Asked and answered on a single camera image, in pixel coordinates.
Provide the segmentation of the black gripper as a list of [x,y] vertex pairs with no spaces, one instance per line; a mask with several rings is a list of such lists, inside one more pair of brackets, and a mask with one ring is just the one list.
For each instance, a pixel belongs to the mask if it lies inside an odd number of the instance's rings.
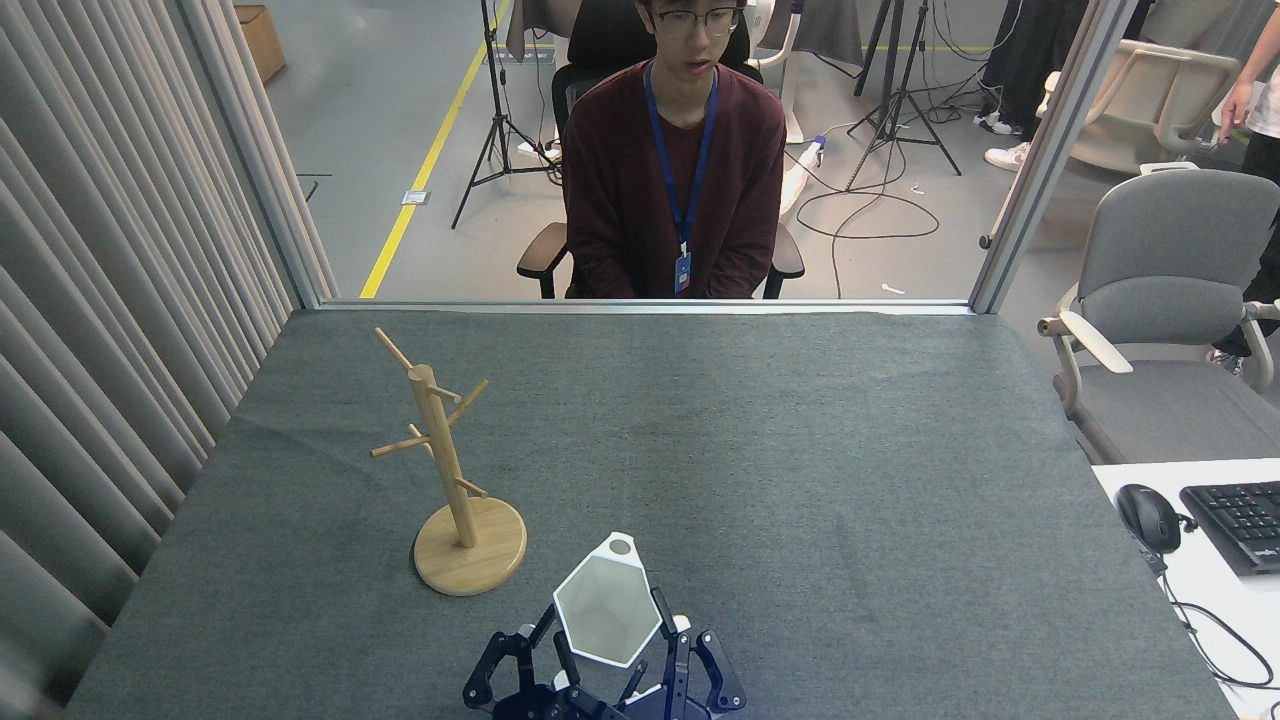
[[[637,661],[620,694],[617,706],[628,705],[628,719],[712,719],[712,714],[732,714],[746,708],[742,688],[721,635],[713,629],[680,630],[660,588],[652,589],[652,598],[660,616],[660,634],[667,642],[666,667],[660,687],[637,694],[640,680],[649,662]],[[701,702],[689,696],[690,656],[696,655],[710,683]]]
[[[495,632],[463,685],[465,706],[492,714],[494,719],[616,719],[612,705],[580,687],[576,655],[563,630],[553,637],[559,662],[553,689],[535,682],[532,652],[554,620],[556,606],[552,603],[536,624],[522,626],[515,634]],[[506,659],[516,661],[518,691],[497,700],[492,676]]]

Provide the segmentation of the bystander person's hand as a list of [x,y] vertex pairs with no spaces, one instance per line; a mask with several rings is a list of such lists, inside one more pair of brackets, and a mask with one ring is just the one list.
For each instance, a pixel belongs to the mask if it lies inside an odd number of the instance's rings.
[[1220,109],[1217,145],[1225,145],[1233,131],[1248,117],[1253,106],[1253,79],[1238,79]]

